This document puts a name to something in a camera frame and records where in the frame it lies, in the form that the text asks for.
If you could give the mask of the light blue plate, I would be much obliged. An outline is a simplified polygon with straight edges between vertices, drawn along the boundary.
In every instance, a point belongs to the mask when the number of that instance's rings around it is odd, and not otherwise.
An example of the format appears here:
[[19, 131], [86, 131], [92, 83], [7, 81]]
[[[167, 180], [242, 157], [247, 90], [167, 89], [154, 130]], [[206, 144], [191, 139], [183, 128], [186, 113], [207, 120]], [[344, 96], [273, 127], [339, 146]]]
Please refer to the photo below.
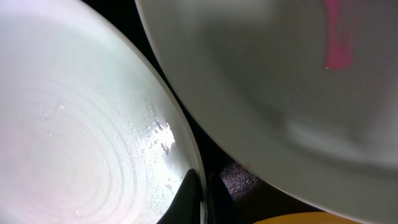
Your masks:
[[157, 223], [198, 146], [150, 62], [82, 1], [1, 2], [1, 222]]

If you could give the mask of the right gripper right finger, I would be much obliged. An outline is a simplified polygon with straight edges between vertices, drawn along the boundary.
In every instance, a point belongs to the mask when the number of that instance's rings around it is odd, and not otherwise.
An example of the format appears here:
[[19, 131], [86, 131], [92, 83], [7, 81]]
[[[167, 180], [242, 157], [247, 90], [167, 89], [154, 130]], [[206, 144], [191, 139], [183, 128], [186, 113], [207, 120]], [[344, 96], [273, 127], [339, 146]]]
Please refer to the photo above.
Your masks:
[[233, 200], [221, 177], [215, 173], [208, 178], [208, 223], [236, 223]]

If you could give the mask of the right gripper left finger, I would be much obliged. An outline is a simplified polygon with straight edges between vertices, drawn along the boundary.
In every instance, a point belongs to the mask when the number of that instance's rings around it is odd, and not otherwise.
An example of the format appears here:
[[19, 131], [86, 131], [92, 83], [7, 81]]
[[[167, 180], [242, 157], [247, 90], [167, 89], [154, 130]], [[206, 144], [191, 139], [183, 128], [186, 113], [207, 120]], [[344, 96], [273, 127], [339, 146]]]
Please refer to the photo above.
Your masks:
[[195, 169], [187, 171], [178, 191], [158, 224], [200, 224], [202, 188]]

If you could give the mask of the yellow plate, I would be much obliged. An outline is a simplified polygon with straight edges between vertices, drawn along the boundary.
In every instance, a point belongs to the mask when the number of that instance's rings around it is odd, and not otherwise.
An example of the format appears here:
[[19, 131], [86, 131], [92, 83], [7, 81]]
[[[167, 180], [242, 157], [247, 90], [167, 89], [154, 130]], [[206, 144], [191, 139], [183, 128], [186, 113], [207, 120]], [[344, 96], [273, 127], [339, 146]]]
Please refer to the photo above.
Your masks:
[[328, 212], [305, 212], [281, 215], [254, 224], [360, 224]]

